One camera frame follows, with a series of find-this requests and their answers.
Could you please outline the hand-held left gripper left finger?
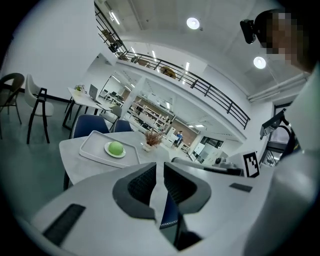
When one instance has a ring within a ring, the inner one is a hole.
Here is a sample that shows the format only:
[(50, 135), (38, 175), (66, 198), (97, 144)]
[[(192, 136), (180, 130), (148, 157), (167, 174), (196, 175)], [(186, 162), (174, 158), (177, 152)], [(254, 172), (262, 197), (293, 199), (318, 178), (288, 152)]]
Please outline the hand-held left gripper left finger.
[(150, 199), (154, 162), (88, 177), (17, 222), (50, 256), (173, 256), (177, 249), (156, 226)]

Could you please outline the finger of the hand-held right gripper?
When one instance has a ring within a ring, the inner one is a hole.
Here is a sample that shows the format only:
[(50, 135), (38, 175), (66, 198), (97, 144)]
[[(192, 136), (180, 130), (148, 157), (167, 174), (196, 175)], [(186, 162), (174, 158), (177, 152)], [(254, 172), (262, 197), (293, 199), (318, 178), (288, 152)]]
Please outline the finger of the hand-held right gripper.
[(171, 162), (185, 165), (185, 166), (189, 166), (189, 167), (196, 168), (196, 169), (200, 169), (200, 170), (205, 170), (208, 172), (216, 172), (216, 173), (226, 173), (227, 172), (226, 168), (220, 168), (220, 167), (209, 166), (209, 165), (207, 166), (207, 165), (203, 165), (201, 163), (196, 163), (191, 160), (183, 159), (180, 157), (174, 157), (171, 160)]

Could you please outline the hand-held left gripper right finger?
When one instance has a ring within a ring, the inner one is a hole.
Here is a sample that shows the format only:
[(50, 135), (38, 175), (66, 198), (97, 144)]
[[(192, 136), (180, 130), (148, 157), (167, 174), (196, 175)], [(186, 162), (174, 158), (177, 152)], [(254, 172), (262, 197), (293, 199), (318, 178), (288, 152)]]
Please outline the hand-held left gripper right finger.
[(243, 256), (249, 231), (266, 200), (274, 169), (257, 177), (164, 164), (164, 183), (177, 207), (170, 256)]

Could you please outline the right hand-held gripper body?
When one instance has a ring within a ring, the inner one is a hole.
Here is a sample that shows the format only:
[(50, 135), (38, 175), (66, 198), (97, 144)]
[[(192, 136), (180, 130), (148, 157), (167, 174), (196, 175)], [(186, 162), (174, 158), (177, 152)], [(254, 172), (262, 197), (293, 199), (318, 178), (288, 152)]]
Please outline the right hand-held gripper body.
[(228, 157), (218, 157), (215, 164), (205, 167), (205, 171), (255, 178), (260, 174), (259, 161), (255, 151), (245, 151)]

